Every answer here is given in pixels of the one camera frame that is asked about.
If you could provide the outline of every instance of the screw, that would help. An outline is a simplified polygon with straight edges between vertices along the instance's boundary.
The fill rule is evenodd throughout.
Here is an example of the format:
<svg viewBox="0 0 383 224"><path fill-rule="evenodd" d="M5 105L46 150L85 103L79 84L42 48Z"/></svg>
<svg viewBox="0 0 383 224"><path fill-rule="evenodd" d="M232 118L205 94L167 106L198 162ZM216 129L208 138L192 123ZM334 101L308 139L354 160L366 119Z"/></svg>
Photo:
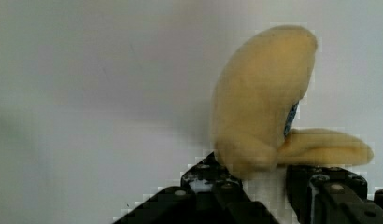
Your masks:
<svg viewBox="0 0 383 224"><path fill-rule="evenodd" d="M227 182L227 183L223 184L221 187L223 189L231 189L233 187L233 185L231 183Z"/></svg>
<svg viewBox="0 0 383 224"><path fill-rule="evenodd" d="M329 180L327 175L313 175L311 178L311 181L315 186L320 186L327 180Z"/></svg>
<svg viewBox="0 0 383 224"><path fill-rule="evenodd" d="M340 167L330 167L329 170L330 171L341 171L341 168Z"/></svg>

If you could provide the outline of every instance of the plush banana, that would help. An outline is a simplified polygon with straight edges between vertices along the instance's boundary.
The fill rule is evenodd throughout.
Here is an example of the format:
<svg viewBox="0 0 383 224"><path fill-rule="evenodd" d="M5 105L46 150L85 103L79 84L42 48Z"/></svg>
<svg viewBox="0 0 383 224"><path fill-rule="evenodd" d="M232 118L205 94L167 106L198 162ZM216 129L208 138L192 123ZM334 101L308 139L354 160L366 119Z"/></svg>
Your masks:
<svg viewBox="0 0 383 224"><path fill-rule="evenodd" d="M217 161L236 177L279 164L364 164L373 152L360 139L325 129L291 130L287 117L303 98L317 40L300 26L252 37L225 66L213 94L210 137Z"/></svg>

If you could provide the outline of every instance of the white background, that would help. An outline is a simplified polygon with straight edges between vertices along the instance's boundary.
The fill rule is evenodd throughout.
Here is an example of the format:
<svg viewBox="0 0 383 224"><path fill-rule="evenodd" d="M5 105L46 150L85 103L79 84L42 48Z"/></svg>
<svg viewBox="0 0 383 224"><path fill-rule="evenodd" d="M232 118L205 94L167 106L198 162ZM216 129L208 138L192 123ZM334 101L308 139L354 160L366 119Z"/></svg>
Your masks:
<svg viewBox="0 0 383 224"><path fill-rule="evenodd" d="M178 185L221 69L278 24L319 40L293 125L359 136L383 188L383 0L0 0L0 223L111 223Z"/></svg>

